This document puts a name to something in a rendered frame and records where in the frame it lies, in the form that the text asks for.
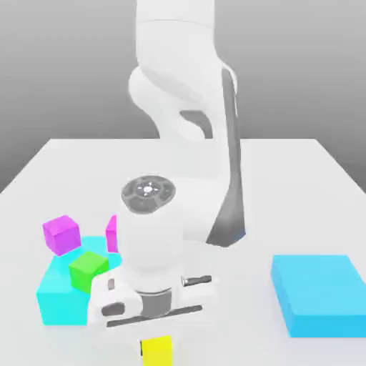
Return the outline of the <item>large blue box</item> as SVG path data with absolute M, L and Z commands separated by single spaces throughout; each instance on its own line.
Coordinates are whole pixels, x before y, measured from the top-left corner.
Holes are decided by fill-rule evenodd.
M 275 255 L 271 279 L 290 337 L 366 338 L 366 281 L 346 255 Z

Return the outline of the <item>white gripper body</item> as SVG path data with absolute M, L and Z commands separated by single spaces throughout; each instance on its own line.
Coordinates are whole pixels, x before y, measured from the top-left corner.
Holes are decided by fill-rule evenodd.
M 148 318 L 126 304 L 90 305 L 90 333 L 103 345 L 139 348 L 142 340 L 170 336 L 174 341 L 212 325 L 212 305 L 176 307 Z

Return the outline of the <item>large cyan box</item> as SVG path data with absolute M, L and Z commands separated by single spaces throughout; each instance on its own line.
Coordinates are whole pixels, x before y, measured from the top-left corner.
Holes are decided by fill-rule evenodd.
M 69 265 L 85 252 L 93 252 L 108 259 L 109 269 L 122 263 L 121 255 L 107 251 L 103 236 L 86 236 L 81 246 L 62 255 L 54 256 L 46 270 L 36 297 L 42 321 L 48 326 L 85 326 L 90 295 L 71 284 Z

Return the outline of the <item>small yellow cube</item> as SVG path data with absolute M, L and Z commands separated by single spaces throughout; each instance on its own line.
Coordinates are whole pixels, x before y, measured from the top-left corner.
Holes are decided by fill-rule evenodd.
M 172 339 L 170 336 L 141 341 L 142 366 L 172 366 Z

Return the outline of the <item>small magenta cube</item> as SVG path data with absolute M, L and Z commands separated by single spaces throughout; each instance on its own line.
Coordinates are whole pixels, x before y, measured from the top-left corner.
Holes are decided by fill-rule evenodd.
M 63 215 L 42 225 L 47 247 L 58 257 L 81 246 L 79 225 Z
M 118 241 L 117 241 L 117 216 L 111 216 L 108 225 L 105 230 L 107 251 L 111 253 L 117 253 Z

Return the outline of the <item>small green cube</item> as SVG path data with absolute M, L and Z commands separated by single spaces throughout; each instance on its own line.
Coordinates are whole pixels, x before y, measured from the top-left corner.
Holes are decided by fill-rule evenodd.
M 109 260 L 94 252 L 86 251 L 69 264 L 71 284 L 77 290 L 89 294 L 92 280 L 109 270 Z

